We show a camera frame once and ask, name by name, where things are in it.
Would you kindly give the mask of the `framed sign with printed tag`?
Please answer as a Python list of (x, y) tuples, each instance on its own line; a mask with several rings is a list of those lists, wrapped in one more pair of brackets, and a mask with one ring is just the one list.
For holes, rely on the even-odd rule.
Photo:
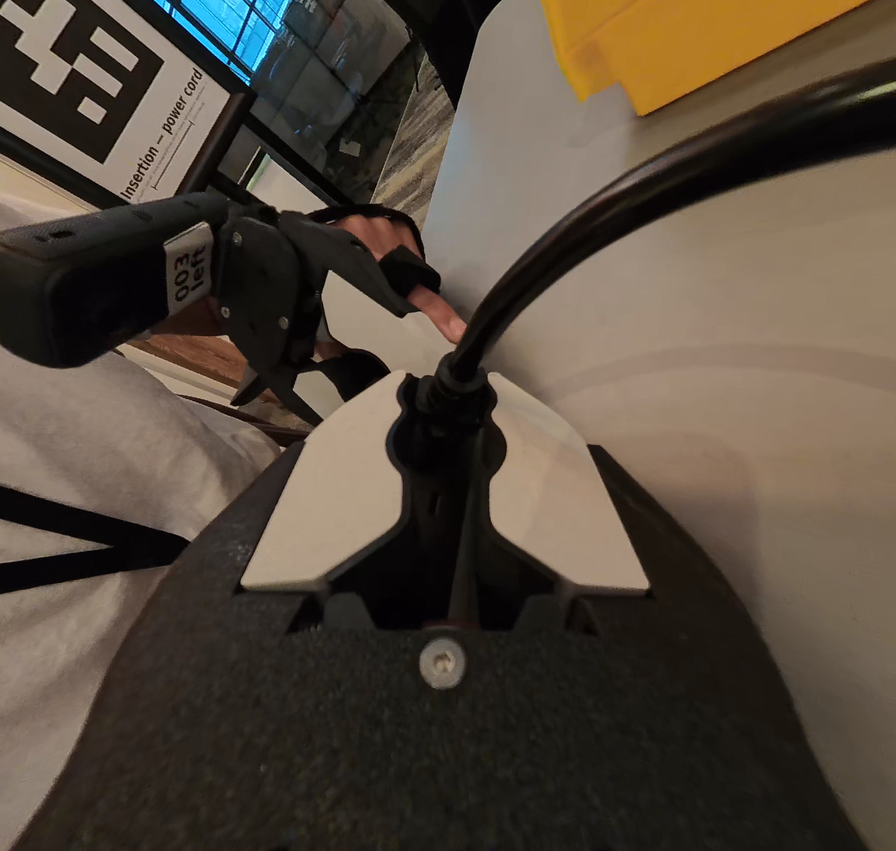
[(254, 94), (154, 0), (1, 0), (2, 162), (86, 207), (205, 190)]

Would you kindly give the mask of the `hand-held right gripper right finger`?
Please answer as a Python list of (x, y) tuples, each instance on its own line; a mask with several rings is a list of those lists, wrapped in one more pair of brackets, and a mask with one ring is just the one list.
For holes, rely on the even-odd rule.
[(527, 391), (491, 372), (504, 440), (489, 481), (496, 532), (567, 588), (643, 596), (651, 585), (582, 436)]

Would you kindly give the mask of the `yellow box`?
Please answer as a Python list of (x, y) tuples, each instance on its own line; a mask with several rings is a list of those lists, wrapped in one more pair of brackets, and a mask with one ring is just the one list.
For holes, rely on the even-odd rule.
[(644, 116), (871, 0), (540, 0), (580, 101), (620, 84)]

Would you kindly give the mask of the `person's left hand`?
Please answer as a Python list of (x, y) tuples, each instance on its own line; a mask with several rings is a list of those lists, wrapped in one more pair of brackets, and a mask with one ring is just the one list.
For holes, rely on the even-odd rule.
[[(351, 214), (341, 219), (330, 219), (327, 224), (353, 234), (377, 261), (398, 247), (406, 248), (420, 260), (424, 258), (414, 232), (405, 222)], [(461, 341), (466, 323), (440, 294), (420, 284), (408, 287), (407, 291), (407, 301), (427, 316), (446, 341), (453, 345)]]

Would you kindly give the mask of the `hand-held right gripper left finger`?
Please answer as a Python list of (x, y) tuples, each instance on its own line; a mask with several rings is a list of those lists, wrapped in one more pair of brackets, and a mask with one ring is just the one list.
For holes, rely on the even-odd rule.
[(397, 527), (403, 484), (387, 452), (404, 371), (388, 373), (309, 435), (241, 577), (246, 591), (323, 590)]

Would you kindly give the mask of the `person's white shirt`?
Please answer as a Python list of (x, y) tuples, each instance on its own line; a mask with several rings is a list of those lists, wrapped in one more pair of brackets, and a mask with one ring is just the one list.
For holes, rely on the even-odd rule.
[[(189, 543), (280, 455), (252, 424), (176, 396), (117, 353), (69, 370), (2, 351), (2, 487)], [(2, 593), (2, 849), (67, 762), (111, 661), (165, 575), (122, 540), (2, 520), (2, 563), (117, 554), (115, 570)]]

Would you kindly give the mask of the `grey desk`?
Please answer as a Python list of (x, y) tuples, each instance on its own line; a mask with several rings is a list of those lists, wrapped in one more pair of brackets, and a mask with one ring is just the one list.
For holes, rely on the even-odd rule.
[[(476, 41), (423, 237), (468, 316), (622, 173), (779, 95), (894, 57), (873, 0), (649, 116), (580, 102), (540, 0)], [(540, 297), (489, 364), (604, 446), (711, 554), (761, 628), (814, 752), (894, 849), (894, 153), (716, 197)]]

